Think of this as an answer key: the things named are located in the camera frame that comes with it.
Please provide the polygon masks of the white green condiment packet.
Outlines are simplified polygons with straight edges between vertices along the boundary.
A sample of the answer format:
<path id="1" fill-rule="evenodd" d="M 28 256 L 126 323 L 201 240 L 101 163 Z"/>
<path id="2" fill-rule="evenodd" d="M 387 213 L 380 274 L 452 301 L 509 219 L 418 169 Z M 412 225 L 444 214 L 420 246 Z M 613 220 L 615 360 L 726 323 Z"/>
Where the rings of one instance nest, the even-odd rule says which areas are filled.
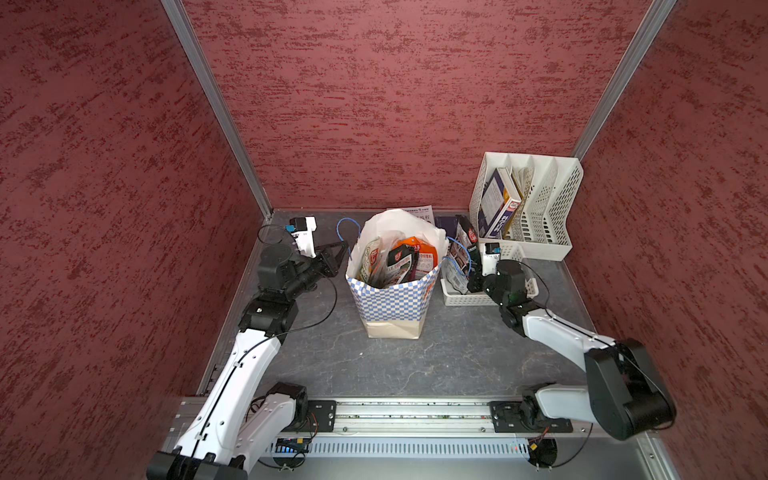
<path id="1" fill-rule="evenodd" d="M 374 288 L 381 287 L 386 270 L 387 255 L 397 242 L 398 236 L 397 231 L 387 230 L 366 244 L 356 274 L 358 281 Z"/>

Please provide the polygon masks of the orange red condiment packet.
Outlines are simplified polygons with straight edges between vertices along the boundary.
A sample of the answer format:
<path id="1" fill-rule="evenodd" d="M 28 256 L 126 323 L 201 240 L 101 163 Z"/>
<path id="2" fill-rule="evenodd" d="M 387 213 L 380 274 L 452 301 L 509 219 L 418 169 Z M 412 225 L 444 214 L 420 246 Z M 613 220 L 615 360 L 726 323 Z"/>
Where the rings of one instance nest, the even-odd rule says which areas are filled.
<path id="1" fill-rule="evenodd" d="M 411 281 L 421 279 L 437 266 L 437 261 L 439 260 L 437 249 L 423 236 L 408 237 L 401 240 L 398 243 L 398 246 L 400 245 L 408 245 L 418 254 L 418 259 L 410 277 Z"/>

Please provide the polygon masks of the black red condiment packet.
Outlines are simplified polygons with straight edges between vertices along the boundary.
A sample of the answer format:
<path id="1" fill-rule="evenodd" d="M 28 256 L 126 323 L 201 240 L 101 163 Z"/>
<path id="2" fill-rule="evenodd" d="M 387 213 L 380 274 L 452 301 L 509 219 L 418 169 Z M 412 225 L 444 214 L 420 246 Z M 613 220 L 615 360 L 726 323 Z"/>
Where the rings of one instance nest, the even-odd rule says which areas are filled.
<path id="1" fill-rule="evenodd" d="M 396 246 L 388 253 L 384 270 L 383 287 L 410 282 L 418 254 L 408 245 Z"/>

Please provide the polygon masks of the blue checkered paper bag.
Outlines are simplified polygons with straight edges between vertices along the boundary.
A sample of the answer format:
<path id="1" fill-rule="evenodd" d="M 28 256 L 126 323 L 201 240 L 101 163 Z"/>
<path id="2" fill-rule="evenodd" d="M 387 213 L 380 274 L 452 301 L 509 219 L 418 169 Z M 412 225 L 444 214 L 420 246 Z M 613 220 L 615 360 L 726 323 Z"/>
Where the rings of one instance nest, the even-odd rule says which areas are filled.
<path id="1" fill-rule="evenodd" d="M 368 337 L 419 339 L 444 266 L 467 279 L 479 262 L 466 242 L 408 210 L 365 221 L 345 278 Z"/>

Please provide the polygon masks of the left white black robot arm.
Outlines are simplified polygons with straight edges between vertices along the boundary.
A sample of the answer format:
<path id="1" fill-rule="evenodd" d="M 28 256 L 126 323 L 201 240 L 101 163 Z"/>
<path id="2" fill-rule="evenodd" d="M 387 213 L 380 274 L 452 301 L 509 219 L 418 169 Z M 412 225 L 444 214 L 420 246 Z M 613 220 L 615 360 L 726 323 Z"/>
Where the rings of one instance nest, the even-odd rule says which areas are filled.
<path id="1" fill-rule="evenodd" d="M 278 435 L 308 414 L 303 386 L 278 383 L 261 407 L 256 390 L 289 333 L 295 331 L 297 298 L 335 277 L 348 254 L 338 241 L 313 257 L 275 243 L 261 252 L 258 292 L 243 310 L 231 355 L 196 418 L 174 447 L 150 461 L 149 479 L 246 479 Z"/>

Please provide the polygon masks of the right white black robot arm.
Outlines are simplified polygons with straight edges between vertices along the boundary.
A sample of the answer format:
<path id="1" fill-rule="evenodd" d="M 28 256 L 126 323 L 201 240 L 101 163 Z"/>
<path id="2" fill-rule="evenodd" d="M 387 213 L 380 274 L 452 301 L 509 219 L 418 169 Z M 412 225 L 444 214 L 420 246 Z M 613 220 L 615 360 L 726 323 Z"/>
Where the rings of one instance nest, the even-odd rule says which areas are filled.
<path id="1" fill-rule="evenodd" d="M 527 295 L 520 261 L 503 259 L 483 276 L 484 293 L 499 307 L 503 323 L 580 368 L 584 385 L 541 384 L 523 396 L 521 422 L 544 431 L 551 420 L 597 425 L 616 440 L 674 425 L 677 408 L 646 347 L 616 340 L 553 314 Z"/>

